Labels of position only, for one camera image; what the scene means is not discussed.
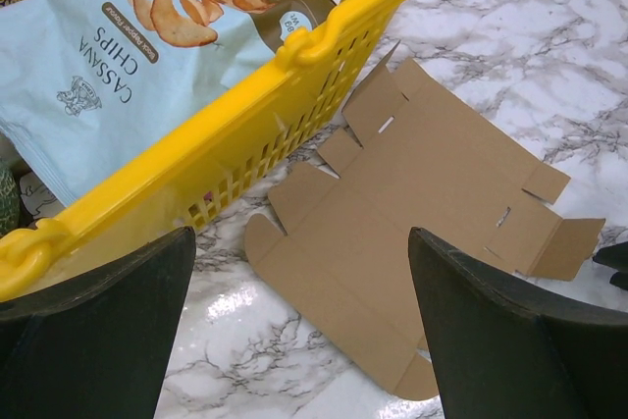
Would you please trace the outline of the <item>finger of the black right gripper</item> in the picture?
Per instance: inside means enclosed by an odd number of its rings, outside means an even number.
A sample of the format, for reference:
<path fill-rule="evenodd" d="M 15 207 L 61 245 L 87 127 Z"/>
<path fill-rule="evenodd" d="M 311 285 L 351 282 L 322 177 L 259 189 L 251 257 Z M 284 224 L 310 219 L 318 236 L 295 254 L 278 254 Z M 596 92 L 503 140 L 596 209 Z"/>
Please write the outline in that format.
<path fill-rule="evenodd" d="M 628 242 L 624 241 L 596 252 L 593 260 L 606 267 L 628 267 Z"/>
<path fill-rule="evenodd" d="M 617 271 L 611 276 L 609 282 L 617 288 L 628 290 L 628 273 L 626 271 Z"/>

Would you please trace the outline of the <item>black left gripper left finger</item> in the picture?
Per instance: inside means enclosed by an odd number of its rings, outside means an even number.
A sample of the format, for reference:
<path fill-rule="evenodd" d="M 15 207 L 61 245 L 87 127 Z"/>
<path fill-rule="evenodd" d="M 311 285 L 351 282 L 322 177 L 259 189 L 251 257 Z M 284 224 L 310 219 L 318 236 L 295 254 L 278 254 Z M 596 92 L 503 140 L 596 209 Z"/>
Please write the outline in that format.
<path fill-rule="evenodd" d="M 194 259 L 183 227 L 2 302 L 2 417 L 153 417 Z"/>

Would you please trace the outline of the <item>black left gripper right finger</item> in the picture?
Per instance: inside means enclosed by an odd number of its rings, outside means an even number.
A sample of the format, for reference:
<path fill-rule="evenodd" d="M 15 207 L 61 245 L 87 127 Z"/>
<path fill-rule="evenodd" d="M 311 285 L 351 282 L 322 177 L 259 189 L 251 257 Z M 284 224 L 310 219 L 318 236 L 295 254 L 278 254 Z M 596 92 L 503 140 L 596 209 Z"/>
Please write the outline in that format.
<path fill-rule="evenodd" d="M 540 288 L 411 229 L 408 258 L 447 418 L 624 418 L 627 315 Z"/>

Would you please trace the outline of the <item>brown cardboard box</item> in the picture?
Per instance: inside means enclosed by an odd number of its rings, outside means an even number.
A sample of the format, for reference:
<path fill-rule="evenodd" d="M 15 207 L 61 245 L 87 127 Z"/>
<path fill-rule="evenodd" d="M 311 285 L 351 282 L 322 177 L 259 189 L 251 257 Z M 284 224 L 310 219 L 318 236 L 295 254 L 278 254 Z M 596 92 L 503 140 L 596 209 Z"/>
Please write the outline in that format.
<path fill-rule="evenodd" d="M 507 273 L 570 281 L 604 221 L 552 205 L 569 177 L 540 161 L 414 60 L 378 64 L 343 108 L 346 129 L 269 190 L 252 216 L 255 273 L 386 392 L 438 392 L 408 261 L 424 228 Z"/>

